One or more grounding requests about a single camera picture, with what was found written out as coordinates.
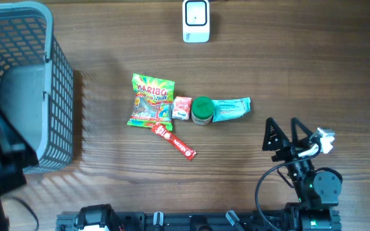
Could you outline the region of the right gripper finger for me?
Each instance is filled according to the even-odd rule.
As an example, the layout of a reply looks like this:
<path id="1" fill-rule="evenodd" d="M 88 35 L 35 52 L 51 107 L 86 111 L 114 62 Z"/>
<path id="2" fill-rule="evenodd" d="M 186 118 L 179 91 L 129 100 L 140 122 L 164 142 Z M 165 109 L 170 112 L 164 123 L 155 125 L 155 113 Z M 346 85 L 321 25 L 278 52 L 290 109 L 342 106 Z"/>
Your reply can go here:
<path id="1" fill-rule="evenodd" d="M 313 132 L 309 130 L 300 120 L 296 117 L 292 118 L 290 121 L 291 124 L 291 131 L 292 131 L 292 143 L 293 144 L 306 144 L 309 143 Z M 297 128 L 299 128 L 306 137 L 303 139 L 298 138 Z"/>
<path id="2" fill-rule="evenodd" d="M 263 140 L 263 151 L 277 151 L 287 147 L 290 144 L 290 140 L 275 122 L 270 117 L 266 120 L 265 125 L 265 136 Z"/>

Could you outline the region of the mint green wipes packet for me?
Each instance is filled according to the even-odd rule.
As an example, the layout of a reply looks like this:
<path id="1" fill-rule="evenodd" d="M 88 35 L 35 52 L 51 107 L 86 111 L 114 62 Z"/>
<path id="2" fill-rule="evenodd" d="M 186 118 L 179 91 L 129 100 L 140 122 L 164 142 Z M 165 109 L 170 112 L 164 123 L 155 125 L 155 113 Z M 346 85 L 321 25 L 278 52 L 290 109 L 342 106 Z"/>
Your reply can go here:
<path id="1" fill-rule="evenodd" d="M 237 119 L 251 111 L 251 99 L 214 99 L 213 122 Z"/>

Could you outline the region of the green lid glass jar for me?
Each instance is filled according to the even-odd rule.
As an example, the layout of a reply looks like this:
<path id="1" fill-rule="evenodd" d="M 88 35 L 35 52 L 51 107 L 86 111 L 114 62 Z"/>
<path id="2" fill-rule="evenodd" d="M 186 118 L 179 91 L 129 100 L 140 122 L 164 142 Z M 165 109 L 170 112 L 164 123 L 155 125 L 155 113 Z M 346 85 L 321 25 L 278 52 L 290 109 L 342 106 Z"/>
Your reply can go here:
<path id="1" fill-rule="evenodd" d="M 212 118 L 215 106 L 211 98 L 201 96 L 196 98 L 191 105 L 191 118 L 197 125 L 206 125 Z"/>

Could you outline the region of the red Nescafe stick sachet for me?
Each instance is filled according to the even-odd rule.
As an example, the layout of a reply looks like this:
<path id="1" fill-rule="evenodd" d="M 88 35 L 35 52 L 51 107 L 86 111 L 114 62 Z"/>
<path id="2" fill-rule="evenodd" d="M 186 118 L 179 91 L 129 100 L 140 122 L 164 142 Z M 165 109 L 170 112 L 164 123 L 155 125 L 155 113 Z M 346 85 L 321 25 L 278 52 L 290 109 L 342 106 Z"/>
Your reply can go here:
<path id="1" fill-rule="evenodd" d="M 168 141 L 172 146 L 179 150 L 189 161 L 193 160 L 197 152 L 184 144 L 176 135 L 169 131 L 165 125 L 155 123 L 151 131 Z"/>

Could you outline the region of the small red white packet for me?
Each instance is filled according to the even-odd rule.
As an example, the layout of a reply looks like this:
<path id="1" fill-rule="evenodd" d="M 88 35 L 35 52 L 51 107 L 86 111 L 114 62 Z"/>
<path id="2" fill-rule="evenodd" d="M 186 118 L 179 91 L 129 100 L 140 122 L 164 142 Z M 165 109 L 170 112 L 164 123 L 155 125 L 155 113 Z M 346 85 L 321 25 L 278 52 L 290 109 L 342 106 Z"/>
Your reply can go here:
<path id="1" fill-rule="evenodd" d="M 177 96 L 172 105 L 172 118 L 188 120 L 191 112 L 191 102 L 191 98 Z"/>

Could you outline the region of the Haribo gummy candy bag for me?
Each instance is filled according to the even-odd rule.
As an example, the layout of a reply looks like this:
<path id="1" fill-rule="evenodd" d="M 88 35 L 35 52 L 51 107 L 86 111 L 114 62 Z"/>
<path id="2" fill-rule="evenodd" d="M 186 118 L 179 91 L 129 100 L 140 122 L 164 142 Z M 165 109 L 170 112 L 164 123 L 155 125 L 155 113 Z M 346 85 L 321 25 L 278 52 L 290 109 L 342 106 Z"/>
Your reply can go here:
<path id="1" fill-rule="evenodd" d="M 171 107 L 175 82 L 134 73 L 132 86 L 135 92 L 134 109 L 127 124 L 151 128 L 155 123 L 161 123 L 172 131 Z"/>

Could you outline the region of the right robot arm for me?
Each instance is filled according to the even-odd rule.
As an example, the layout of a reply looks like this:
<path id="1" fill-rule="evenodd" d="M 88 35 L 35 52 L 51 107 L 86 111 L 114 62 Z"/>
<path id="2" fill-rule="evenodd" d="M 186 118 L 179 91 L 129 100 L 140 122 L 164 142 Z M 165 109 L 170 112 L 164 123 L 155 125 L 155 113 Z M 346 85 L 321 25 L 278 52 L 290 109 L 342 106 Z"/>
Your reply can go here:
<path id="1" fill-rule="evenodd" d="M 339 213 L 333 210 L 339 204 L 342 175 L 329 167 L 316 169 L 312 159 L 333 149 L 335 132 L 318 127 L 309 130 L 300 120 L 290 121 L 289 139 L 273 118 L 265 123 L 263 151 L 273 151 L 271 157 L 278 165 L 267 170 L 259 179 L 254 201 L 262 220 L 263 230 L 341 230 Z M 263 212 L 259 202 L 261 183 L 277 172 L 285 183 L 295 190 L 297 203 L 287 203 L 278 211 Z"/>

